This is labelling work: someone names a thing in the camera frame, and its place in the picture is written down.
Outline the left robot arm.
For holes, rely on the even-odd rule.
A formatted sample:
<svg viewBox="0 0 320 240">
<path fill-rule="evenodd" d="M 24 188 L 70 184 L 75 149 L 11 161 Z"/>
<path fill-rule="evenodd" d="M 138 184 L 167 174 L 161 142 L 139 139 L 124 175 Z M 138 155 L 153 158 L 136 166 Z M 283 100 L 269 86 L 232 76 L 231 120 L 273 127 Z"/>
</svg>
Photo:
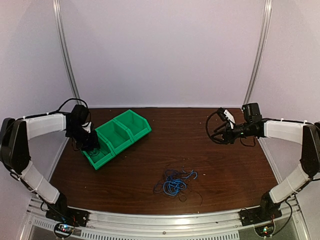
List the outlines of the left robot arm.
<svg viewBox="0 0 320 240">
<path fill-rule="evenodd" d="M 0 127 L 0 161 L 17 181 L 39 196 L 61 222 L 72 218 L 66 196 L 54 187 L 42 170 L 40 157 L 50 149 L 49 134 L 64 133 L 75 151 L 93 151 L 100 147 L 88 107 L 76 104 L 70 112 L 57 109 L 20 118 L 7 117 Z"/>
</svg>

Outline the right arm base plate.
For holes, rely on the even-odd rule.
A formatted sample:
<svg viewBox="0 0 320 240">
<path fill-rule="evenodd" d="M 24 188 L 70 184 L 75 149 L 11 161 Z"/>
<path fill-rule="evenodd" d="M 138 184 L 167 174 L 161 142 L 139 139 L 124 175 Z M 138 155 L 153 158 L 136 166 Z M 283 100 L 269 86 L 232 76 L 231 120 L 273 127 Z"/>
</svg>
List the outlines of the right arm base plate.
<svg viewBox="0 0 320 240">
<path fill-rule="evenodd" d="M 250 209 L 242 208 L 238 214 L 242 226 L 256 225 L 282 216 L 282 212 L 279 209 L 276 209 L 272 213 L 264 214 L 260 206 Z"/>
</svg>

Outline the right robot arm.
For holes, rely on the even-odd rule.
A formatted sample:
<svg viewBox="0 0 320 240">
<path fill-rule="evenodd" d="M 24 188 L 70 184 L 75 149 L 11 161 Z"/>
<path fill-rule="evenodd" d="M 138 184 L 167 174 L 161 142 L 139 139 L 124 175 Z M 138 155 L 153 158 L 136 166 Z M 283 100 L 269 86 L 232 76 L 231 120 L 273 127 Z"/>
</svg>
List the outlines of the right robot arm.
<svg viewBox="0 0 320 240">
<path fill-rule="evenodd" d="M 298 156 L 297 166 L 291 167 L 285 178 L 261 197 L 260 206 L 256 210 L 259 220 L 268 220 L 286 199 L 298 194 L 320 173 L 320 124 L 307 120 L 288 120 L 284 118 L 263 117 L 259 104 L 244 104 L 241 107 L 244 121 L 237 123 L 233 114 L 220 107 L 207 117 L 209 121 L 218 116 L 222 124 L 215 130 L 209 129 L 205 123 L 208 138 L 217 145 L 234 144 L 236 140 L 249 137 L 275 141 L 284 144 L 285 150 L 296 149 L 289 156 Z"/>
</svg>

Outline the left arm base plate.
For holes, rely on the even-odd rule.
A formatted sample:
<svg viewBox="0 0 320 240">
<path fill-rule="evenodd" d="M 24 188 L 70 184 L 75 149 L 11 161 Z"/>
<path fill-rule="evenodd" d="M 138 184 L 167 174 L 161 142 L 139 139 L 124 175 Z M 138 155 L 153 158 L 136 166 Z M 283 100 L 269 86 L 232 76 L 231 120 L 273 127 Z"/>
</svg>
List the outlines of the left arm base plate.
<svg viewBox="0 0 320 240">
<path fill-rule="evenodd" d="M 49 208 L 45 217 L 56 222 L 65 223 L 73 227 L 86 227 L 89 219 L 89 212 L 72 207 L 67 208 L 66 214 L 60 214 L 56 210 Z"/>
</svg>

